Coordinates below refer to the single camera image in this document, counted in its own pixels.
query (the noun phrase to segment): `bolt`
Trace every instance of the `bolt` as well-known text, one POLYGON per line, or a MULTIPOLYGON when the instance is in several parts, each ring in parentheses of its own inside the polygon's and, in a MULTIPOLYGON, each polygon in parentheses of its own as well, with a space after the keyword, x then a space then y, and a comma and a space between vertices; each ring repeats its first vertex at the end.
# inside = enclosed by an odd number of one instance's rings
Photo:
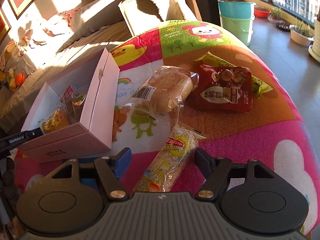
POLYGON ((123 198, 125 195, 126 193, 123 190, 114 190, 110 193, 110 196, 113 198, 123 198))
POLYGON ((211 190, 201 190, 198 193, 198 196, 201 198, 212 198, 214 196, 214 193, 211 190))

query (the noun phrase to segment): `green bucket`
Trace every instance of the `green bucket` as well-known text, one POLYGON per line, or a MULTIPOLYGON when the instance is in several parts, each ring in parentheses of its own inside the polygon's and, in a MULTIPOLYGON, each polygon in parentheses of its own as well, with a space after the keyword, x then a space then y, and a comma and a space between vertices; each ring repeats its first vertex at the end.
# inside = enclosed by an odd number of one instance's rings
POLYGON ((254 16, 250 19, 234 19, 223 15, 220 16, 222 19, 222 27, 227 31, 230 31, 234 36, 248 46, 253 33, 254 16))

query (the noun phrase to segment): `rainbow print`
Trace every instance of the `rainbow print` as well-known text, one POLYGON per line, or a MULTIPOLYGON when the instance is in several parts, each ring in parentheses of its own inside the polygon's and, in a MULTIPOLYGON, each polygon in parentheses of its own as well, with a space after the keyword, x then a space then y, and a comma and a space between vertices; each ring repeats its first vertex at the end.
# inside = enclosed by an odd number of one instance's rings
POLYGON ((130 78, 120 78, 120 79, 118 80, 118 84, 122 83, 122 84, 127 85, 127 84, 129 84, 130 82, 131 82, 131 79, 130 79, 130 78))

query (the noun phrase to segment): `red snack package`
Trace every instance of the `red snack package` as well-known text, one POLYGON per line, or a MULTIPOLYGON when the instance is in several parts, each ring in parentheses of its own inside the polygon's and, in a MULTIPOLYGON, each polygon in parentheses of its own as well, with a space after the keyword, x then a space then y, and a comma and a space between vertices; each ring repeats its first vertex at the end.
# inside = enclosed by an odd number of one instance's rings
POLYGON ((250 69, 200 65, 198 87, 188 97, 188 104, 196 110, 249 112, 252 108, 250 69))

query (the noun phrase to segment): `gray tile floor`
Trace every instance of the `gray tile floor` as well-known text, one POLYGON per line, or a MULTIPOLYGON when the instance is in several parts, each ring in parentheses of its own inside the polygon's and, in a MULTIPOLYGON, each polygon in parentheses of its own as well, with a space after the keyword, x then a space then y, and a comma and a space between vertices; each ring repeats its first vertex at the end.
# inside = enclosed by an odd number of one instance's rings
MULTIPOLYGON (((249 48, 273 71, 299 109, 320 159, 320 63, 267 19, 255 18, 249 48)), ((312 231, 320 239, 320 224, 312 231)))

